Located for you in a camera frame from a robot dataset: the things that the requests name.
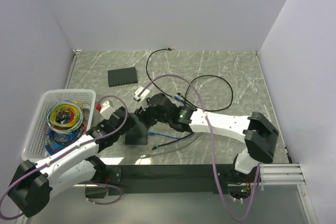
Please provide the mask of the dark grey network switch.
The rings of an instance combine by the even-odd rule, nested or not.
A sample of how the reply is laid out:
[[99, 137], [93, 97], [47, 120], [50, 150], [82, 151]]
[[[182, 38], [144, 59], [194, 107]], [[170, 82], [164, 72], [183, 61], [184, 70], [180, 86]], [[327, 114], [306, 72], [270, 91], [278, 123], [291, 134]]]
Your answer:
[[147, 145], [148, 130], [143, 125], [135, 125], [125, 135], [125, 145]]

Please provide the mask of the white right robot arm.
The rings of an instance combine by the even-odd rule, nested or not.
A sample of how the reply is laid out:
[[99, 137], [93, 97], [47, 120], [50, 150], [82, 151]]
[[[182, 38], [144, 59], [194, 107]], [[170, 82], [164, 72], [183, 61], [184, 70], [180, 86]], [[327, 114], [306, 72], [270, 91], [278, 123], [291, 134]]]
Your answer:
[[271, 164], [274, 160], [279, 132], [262, 113], [230, 116], [204, 112], [192, 106], [177, 106], [165, 94], [151, 95], [149, 90], [133, 98], [141, 105], [135, 114], [147, 128], [160, 122], [177, 132], [213, 133], [244, 143], [246, 147], [231, 168], [231, 176], [238, 182], [245, 180], [258, 164]]

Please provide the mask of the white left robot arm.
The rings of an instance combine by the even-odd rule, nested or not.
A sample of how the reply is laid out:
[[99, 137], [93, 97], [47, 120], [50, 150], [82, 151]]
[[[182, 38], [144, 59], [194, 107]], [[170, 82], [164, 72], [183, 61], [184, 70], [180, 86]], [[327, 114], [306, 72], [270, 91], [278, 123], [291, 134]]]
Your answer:
[[75, 184], [104, 180], [106, 170], [97, 154], [112, 146], [135, 122], [125, 106], [110, 113], [79, 140], [63, 150], [36, 162], [19, 164], [5, 193], [20, 209], [21, 215], [32, 217], [49, 201]]

